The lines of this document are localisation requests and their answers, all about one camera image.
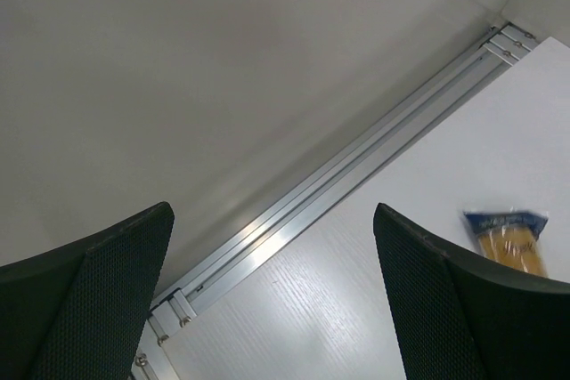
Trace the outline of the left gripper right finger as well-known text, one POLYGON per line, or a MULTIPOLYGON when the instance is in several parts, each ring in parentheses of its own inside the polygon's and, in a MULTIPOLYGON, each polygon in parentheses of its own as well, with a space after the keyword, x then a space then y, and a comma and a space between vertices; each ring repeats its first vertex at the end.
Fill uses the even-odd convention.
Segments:
POLYGON ((373 232, 409 379, 567 379, 569 286, 517 271, 378 204, 373 232))

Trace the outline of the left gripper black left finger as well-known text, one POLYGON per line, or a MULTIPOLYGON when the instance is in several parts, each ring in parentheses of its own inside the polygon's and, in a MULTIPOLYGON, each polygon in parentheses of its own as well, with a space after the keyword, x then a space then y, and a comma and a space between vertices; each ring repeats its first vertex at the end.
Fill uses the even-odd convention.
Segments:
POLYGON ((160 202, 1 269, 3 379, 126 379, 175 215, 160 202))

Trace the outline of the yellow blue spaghetti bag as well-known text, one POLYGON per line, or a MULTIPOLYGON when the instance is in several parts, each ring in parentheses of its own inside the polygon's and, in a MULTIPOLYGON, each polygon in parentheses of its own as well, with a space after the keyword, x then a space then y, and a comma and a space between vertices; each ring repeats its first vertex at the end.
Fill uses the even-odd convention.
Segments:
POLYGON ((463 218, 483 256, 496 263, 547 278, 538 240, 547 215, 529 210, 464 211, 463 218))

